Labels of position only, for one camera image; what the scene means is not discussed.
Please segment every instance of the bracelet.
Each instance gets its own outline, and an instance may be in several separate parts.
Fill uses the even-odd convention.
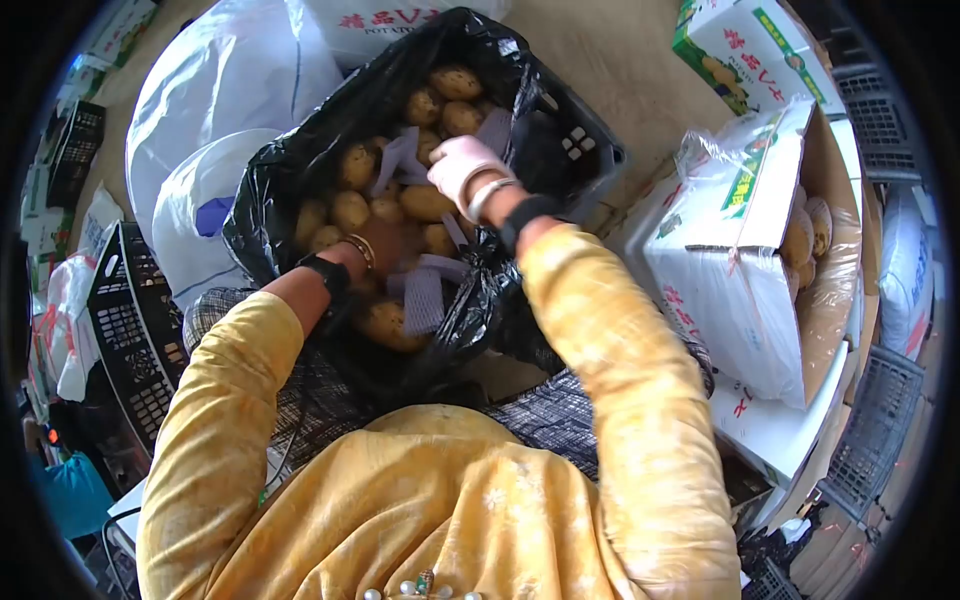
[[[480,223],[480,210],[483,208],[483,205],[487,203],[487,200],[490,199],[490,196],[492,196],[493,193],[501,187],[519,184],[519,180],[511,177],[505,177],[502,180],[491,181],[490,183],[484,185],[476,194],[473,195],[473,199],[470,201],[469,206],[467,206],[467,218],[473,223]]]
[[[357,235],[356,233],[351,233],[340,241],[347,242],[355,249],[360,251],[361,254],[363,254],[364,260],[367,261],[368,271],[376,267],[376,254],[373,253],[373,246],[371,246],[370,242],[368,242],[365,238]]]

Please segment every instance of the green label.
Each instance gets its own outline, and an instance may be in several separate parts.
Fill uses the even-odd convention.
[[[813,97],[817,100],[817,104],[823,104],[824,94],[820,91],[820,88],[817,87],[816,83],[813,82],[813,77],[807,72],[804,59],[793,51],[793,48],[787,43],[786,38],[783,37],[783,34],[777,29],[773,20],[770,19],[770,16],[768,16],[763,9],[755,9],[754,16],[756,20],[760,22],[760,25],[763,26],[763,29],[767,30],[767,33],[770,34],[770,38],[777,43],[780,51],[783,52],[783,60],[787,66],[797,72],[797,75],[800,76],[806,88],[810,90],[810,93],[813,94]]]
[[[696,5],[697,0],[685,0],[680,7],[680,16],[677,17],[677,30],[673,35],[675,45],[686,37],[686,29],[690,26],[690,20],[700,10]]]
[[[776,125],[779,120],[780,112],[777,111],[770,117],[764,131],[743,149],[748,158],[743,161],[743,165],[740,167],[740,175],[733,180],[730,193],[727,194],[727,199],[720,207],[721,211],[732,207],[737,207],[737,210],[725,218],[742,219],[747,213],[747,204],[750,203],[750,199],[754,195],[756,176],[759,174],[760,164],[763,163],[763,156],[767,153],[768,148],[777,143]]]
[[[693,16],[703,9],[703,4],[698,0],[685,0],[680,8],[680,16],[677,18],[677,28],[673,35],[673,52],[683,59],[693,71],[701,77],[713,91],[717,93],[724,103],[735,114],[746,114],[750,108],[747,106],[747,98],[750,96],[747,90],[740,87],[743,78],[733,67],[732,64],[722,62],[716,57],[712,57],[701,49],[686,34]],[[720,71],[728,71],[736,84],[735,91],[727,84],[721,84],[716,77]]]

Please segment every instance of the plastic crate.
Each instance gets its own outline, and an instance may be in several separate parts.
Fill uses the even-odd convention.
[[[136,223],[114,228],[86,305],[117,401],[153,456],[187,353],[183,316]]]
[[[538,108],[562,128],[562,141],[572,160],[570,178],[580,186],[577,199],[566,207],[565,217],[583,223],[590,212],[620,180],[629,155],[619,138],[600,116],[539,59],[531,58],[540,72]]]
[[[833,69],[833,77],[874,182],[919,181],[920,170],[890,89],[872,64]]]
[[[754,573],[751,582],[741,592],[744,600],[803,600],[790,578],[767,557],[764,567]]]
[[[48,206],[67,210],[77,207],[90,164],[104,141],[106,117],[107,111],[101,106],[82,100],[74,106],[50,169]]]
[[[823,493],[859,522],[887,485],[924,383],[924,370],[887,348],[873,346],[856,386]]]

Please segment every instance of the pink rubber glove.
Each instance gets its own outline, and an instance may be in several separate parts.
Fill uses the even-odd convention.
[[[467,182],[483,171],[496,171],[505,178],[516,178],[514,172],[487,146],[472,135],[446,140],[430,153],[433,166],[426,177],[452,200],[461,214],[469,219],[467,208],[473,198],[466,198]]]

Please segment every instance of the floor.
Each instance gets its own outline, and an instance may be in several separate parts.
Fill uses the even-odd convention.
[[[124,174],[124,147],[140,86],[182,24],[211,0],[165,0],[129,61],[105,81],[93,102],[107,108],[103,146],[87,178],[78,215],[99,182],[132,219]],[[625,176],[586,223],[598,230],[638,196],[668,161],[688,129],[717,130],[731,118],[727,106],[671,48],[677,0],[515,0],[504,23],[573,88],[620,138],[631,156]],[[69,248],[77,247],[78,218]],[[468,376],[487,382],[494,399],[539,383],[543,373],[506,357],[485,355]]]

